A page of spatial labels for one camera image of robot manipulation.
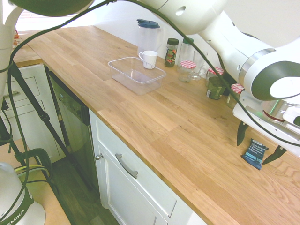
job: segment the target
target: red checkered lid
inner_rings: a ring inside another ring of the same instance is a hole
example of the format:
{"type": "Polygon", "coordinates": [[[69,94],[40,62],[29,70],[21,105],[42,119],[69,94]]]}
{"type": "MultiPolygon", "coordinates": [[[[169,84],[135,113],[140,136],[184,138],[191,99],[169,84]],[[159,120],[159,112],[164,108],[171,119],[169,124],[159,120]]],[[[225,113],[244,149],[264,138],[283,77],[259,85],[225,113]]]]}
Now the red checkered lid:
{"type": "Polygon", "coordinates": [[[180,63],[180,65],[187,69],[193,69],[196,67],[196,64],[192,61],[184,60],[180,63]]]}
{"type": "MultiPolygon", "coordinates": [[[[223,75],[224,70],[223,70],[222,68],[220,68],[220,67],[215,67],[215,69],[216,69],[216,71],[217,71],[220,75],[223,75]]],[[[211,67],[209,67],[208,71],[209,71],[210,73],[212,73],[212,74],[216,74],[215,71],[213,71],[211,67]]]]}
{"type": "Polygon", "coordinates": [[[233,90],[235,93],[240,94],[241,91],[244,90],[244,87],[239,83],[234,83],[233,85],[231,85],[231,90],[233,90]]]}

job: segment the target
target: kitchen counter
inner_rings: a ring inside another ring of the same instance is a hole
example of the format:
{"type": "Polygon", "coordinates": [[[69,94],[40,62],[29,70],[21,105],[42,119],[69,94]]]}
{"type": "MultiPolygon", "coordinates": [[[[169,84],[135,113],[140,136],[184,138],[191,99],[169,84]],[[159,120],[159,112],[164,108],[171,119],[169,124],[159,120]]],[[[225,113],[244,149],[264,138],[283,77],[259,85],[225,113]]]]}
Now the kitchen counter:
{"type": "Polygon", "coordinates": [[[43,60],[28,45],[25,45],[15,55],[14,62],[21,68],[43,63],[43,60]]]}
{"type": "Polygon", "coordinates": [[[136,56],[136,46],[93,26],[52,31],[29,46],[209,225],[299,224],[300,159],[287,152],[260,171],[244,161],[250,138],[270,148],[265,158],[277,145],[249,128],[237,147],[240,121],[226,97],[206,97],[203,79],[182,83],[159,58],[162,87],[138,96],[107,65],[136,56]]]}

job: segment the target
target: white cabinet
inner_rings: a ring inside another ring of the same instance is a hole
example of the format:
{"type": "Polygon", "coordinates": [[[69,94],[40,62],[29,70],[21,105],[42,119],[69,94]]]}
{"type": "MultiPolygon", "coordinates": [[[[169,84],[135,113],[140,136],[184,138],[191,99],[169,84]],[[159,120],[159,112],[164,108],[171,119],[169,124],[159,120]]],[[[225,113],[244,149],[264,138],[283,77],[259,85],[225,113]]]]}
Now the white cabinet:
{"type": "Polygon", "coordinates": [[[92,111],[90,120],[101,203],[121,225],[206,224],[92,111]]]}
{"type": "MultiPolygon", "coordinates": [[[[49,84],[47,81],[45,69],[43,65],[35,65],[30,67],[20,68],[22,77],[25,79],[29,88],[33,92],[39,104],[43,110],[50,116],[50,122],[54,129],[62,139],[62,133],[57,118],[55,106],[52,100],[49,84]]],[[[38,116],[38,113],[34,110],[32,104],[27,99],[25,93],[22,91],[17,81],[12,78],[12,91],[15,93],[14,101],[17,108],[17,112],[20,118],[22,130],[26,139],[26,143],[30,149],[42,148],[45,149],[52,162],[64,157],[61,148],[58,146],[50,131],[44,124],[44,122],[38,116]]],[[[5,87],[4,95],[5,100],[8,103],[9,109],[6,110],[6,114],[12,125],[13,139],[17,140],[21,138],[18,127],[16,125],[15,116],[11,107],[11,103],[8,97],[7,84],[5,87]]],[[[1,113],[7,130],[9,131],[9,125],[3,113],[1,113]]]]}
{"type": "Polygon", "coordinates": [[[104,149],[99,151],[103,159],[96,162],[102,173],[100,183],[101,202],[109,208],[122,225],[167,225],[163,217],[149,204],[133,185],[119,162],[104,149]]]}

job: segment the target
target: dark floor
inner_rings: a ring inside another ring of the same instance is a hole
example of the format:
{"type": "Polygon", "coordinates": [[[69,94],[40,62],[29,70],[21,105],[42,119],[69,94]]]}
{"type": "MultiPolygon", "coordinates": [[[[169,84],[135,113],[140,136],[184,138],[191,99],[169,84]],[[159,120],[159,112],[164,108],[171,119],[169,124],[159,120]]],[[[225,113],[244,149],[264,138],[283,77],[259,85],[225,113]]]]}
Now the dark floor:
{"type": "Polygon", "coordinates": [[[72,225],[119,225],[109,210],[100,203],[96,190],[89,191],[66,158],[53,163],[57,198],[72,225]]]}

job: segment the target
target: dishwasher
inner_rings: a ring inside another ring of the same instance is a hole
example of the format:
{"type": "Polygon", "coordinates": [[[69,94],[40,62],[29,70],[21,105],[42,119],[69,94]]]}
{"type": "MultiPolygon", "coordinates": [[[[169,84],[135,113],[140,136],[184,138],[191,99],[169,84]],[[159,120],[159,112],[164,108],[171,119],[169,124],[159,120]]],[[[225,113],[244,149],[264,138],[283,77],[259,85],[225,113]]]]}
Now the dishwasher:
{"type": "Polygon", "coordinates": [[[53,87],[52,98],[66,148],[80,165],[86,186],[99,190],[89,108],[52,71],[45,69],[53,87]]]}

